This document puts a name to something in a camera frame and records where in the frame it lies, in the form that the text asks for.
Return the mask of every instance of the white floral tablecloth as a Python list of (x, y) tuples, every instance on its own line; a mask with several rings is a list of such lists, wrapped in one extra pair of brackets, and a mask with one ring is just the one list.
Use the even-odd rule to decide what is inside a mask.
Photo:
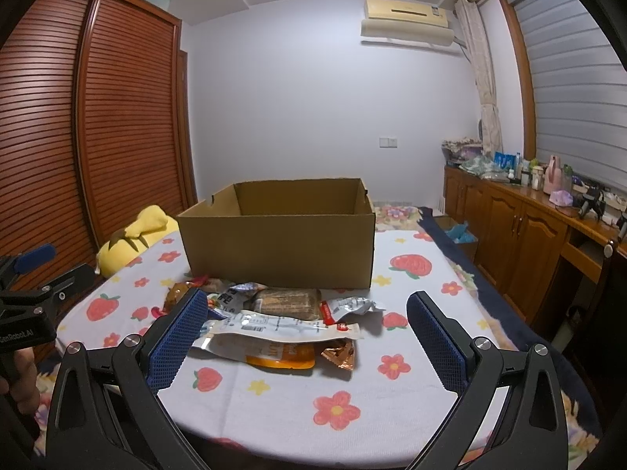
[[(71, 310), (58, 330), (59, 348), (76, 340), (87, 348), (111, 347), (127, 334), (144, 333), (161, 314), (168, 288), (188, 274), (181, 237), (172, 233)], [(364, 332), (352, 373), (322, 357), (313, 370), (292, 372), (193, 349), (159, 398), (182, 428), (262, 456), (347, 468), (408, 465), (456, 398), (405, 317), (408, 297), (421, 289), (472, 337), (495, 342), (431, 237), (390, 230), (376, 234), (369, 291), (323, 292), (324, 298), (369, 295), (387, 308), (349, 320)], [(473, 447), (485, 444), (504, 397), (499, 390)]]

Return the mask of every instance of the beige curtain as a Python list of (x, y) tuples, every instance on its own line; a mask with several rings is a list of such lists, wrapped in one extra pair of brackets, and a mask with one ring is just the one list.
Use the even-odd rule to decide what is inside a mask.
[(479, 90), (481, 120), (484, 127), (484, 155), (493, 158), (494, 152), (503, 151), (503, 138), (501, 123), (498, 119), (494, 71), (488, 37), (485, 35), (484, 22), (481, 20), (475, 2), (457, 0), (455, 12), (462, 25), (470, 62), (475, 71), (477, 90)]

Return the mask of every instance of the small cardboard box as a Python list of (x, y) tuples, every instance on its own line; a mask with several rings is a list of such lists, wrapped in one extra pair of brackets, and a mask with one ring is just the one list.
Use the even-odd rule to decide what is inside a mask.
[[(449, 231), (453, 226), (456, 226), (457, 224), (457, 221), (455, 219), (447, 215), (440, 215), (438, 217), (434, 217), (434, 219), (435, 219), (436, 224), (440, 226), (441, 229), (443, 229), (444, 231)], [(477, 247), (479, 246), (479, 241), (477, 240), (476, 236), (474, 235), (472, 236), (475, 239), (474, 242), (466, 242), (466, 243), (457, 244), (457, 245), (460, 246), (460, 248), (462, 248), (462, 251), (464, 252), (464, 254), (466, 254), (466, 256), (470, 258), (470, 261), (474, 263), (475, 254), (477, 253)]]
[(370, 288), (375, 214), (360, 179), (235, 183), (177, 221), (195, 276)]

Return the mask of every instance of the pink kettle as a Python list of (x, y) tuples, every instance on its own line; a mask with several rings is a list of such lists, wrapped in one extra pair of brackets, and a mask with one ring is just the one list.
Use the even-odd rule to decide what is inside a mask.
[(550, 195), (553, 191), (562, 189), (562, 168), (557, 155), (552, 155), (549, 167), (544, 173), (544, 192)]

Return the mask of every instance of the stuffed animal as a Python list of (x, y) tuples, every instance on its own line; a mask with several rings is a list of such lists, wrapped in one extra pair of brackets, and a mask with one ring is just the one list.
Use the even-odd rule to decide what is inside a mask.
[(100, 274), (113, 276), (143, 251), (178, 229), (178, 223), (157, 205), (144, 208), (135, 222), (116, 231), (100, 248), (96, 255)]

